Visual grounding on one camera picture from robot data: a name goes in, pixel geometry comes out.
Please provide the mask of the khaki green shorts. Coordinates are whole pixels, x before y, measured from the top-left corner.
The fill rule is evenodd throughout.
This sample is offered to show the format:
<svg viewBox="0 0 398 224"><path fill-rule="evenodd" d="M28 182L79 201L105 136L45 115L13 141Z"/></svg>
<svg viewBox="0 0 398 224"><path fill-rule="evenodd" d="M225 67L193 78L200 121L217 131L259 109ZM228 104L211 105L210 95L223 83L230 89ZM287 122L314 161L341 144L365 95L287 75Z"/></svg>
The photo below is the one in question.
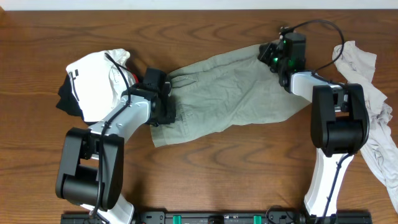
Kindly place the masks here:
<svg viewBox="0 0 398 224"><path fill-rule="evenodd" d="M168 74L176 119L151 127L155 147L196 140L232 125L279 123L309 105L260 62L259 45L215 55Z"/></svg>

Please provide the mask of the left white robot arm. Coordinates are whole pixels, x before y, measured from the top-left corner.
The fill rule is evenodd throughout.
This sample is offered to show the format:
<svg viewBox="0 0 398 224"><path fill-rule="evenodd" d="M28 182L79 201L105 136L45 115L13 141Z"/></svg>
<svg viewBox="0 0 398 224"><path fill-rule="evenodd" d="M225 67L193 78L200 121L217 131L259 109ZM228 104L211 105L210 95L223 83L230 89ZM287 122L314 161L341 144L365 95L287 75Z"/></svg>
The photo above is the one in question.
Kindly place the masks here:
<svg viewBox="0 0 398 224"><path fill-rule="evenodd" d="M67 132L55 192L89 213L63 214L62 223L134 223L134 206L121 193L124 146L143 124L175 121L171 88L166 73L148 68L104 119Z"/></svg>

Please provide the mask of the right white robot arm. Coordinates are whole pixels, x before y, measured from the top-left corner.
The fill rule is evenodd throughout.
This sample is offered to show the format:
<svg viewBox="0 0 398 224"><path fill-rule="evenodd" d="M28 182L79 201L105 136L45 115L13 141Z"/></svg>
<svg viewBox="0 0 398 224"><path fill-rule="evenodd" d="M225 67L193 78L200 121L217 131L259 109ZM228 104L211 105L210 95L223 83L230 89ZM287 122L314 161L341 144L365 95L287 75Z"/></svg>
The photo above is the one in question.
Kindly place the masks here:
<svg viewBox="0 0 398 224"><path fill-rule="evenodd" d="M310 135L317 149L312 181L304 197L306 223L336 223L345 172L369 137L369 115L359 84L327 80L305 68L306 36L283 32L278 43L262 44L258 60L279 77L288 93L312 104Z"/></svg>

